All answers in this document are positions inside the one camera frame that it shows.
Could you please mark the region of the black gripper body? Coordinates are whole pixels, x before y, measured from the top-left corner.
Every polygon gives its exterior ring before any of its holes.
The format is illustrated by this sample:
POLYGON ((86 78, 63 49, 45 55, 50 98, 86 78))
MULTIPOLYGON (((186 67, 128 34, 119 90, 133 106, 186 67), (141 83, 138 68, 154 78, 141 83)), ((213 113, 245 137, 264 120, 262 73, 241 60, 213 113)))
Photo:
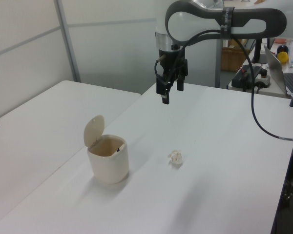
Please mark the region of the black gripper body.
POLYGON ((160 65, 164 69, 163 75, 168 76, 170 70, 173 68, 173 65, 177 59, 177 64, 175 69, 180 69, 181 73, 184 76, 188 76, 188 61, 185 59, 185 50, 176 50, 176 51, 162 51, 159 50, 159 56, 165 55, 166 57, 160 61, 160 65))

